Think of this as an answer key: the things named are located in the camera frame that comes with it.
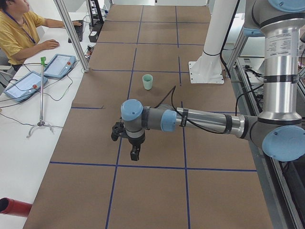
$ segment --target white desk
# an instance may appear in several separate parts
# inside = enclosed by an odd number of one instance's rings
[[[79,20],[84,15],[84,13],[73,13],[71,19]],[[89,25],[87,24],[81,42],[84,52],[88,44],[95,45],[95,43],[89,42],[88,35]],[[60,46],[54,50],[42,51],[27,59],[25,63],[40,62],[40,58],[43,56],[47,57],[46,63],[48,63],[57,53],[76,55],[72,44],[68,43],[68,34],[65,29],[48,29],[40,42],[49,39],[57,40]],[[28,68],[31,71],[41,72],[40,66],[28,66]],[[26,67],[21,67],[14,78],[19,79],[28,72],[29,70]],[[73,84],[60,101],[56,102],[49,96],[44,96],[44,120],[46,122],[56,126],[64,125],[82,76],[83,70],[81,64],[78,63],[69,73]],[[54,81],[49,79],[46,86]],[[47,87],[44,92],[51,94],[55,99],[59,99],[70,83],[71,80],[64,77],[59,82]],[[2,94],[0,101],[5,99],[8,99],[8,97]],[[12,100],[0,102],[0,107],[12,104],[16,104],[16,102]],[[36,93],[29,100],[19,105],[3,108],[1,113],[22,123],[35,125],[39,122],[40,94]],[[26,136],[30,130],[29,125],[21,125],[0,115],[0,126],[0,198],[8,197],[33,203],[61,134],[61,129],[54,128],[54,133],[52,133],[48,127],[36,127],[32,136],[27,139]],[[0,214],[0,227],[4,229],[21,229],[25,221],[26,218]]]

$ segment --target person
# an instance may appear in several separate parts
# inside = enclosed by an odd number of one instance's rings
[[[38,44],[40,39],[36,28],[41,25],[49,28],[64,27],[62,21],[46,19],[31,12],[27,0],[0,0],[0,48],[15,71],[27,58],[60,45],[54,39]]]

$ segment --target lanyard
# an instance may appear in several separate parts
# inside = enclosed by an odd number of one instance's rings
[[[22,30],[27,34],[27,36],[30,38],[30,40],[34,43],[34,44],[36,44],[36,42],[35,42],[35,40],[34,40],[34,38],[31,36],[31,35],[29,35],[28,34],[28,32],[26,32],[26,30],[13,18],[13,16],[11,16],[9,13],[7,13],[5,10],[3,10],[3,12],[6,14],[6,15],[8,15],[14,22],[16,22],[19,26],[20,26],[20,28],[22,28]],[[27,27],[29,28],[29,25],[28,25],[28,23],[27,23],[27,21],[23,18],[23,20],[24,20],[24,22],[27,24]]]

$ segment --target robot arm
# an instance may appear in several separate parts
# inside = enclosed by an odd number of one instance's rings
[[[247,0],[245,27],[265,35],[264,110],[258,117],[229,116],[185,108],[143,107],[137,100],[121,106],[123,122],[112,128],[112,139],[126,137],[131,158],[139,159],[145,129],[174,131],[176,125],[215,134],[234,134],[252,141],[268,156],[292,161],[305,154],[305,130],[296,112],[299,29],[305,24],[305,2]]]

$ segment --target green cup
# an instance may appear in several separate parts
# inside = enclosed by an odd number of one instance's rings
[[[146,90],[150,90],[153,87],[153,76],[146,74],[142,77],[143,85]]]

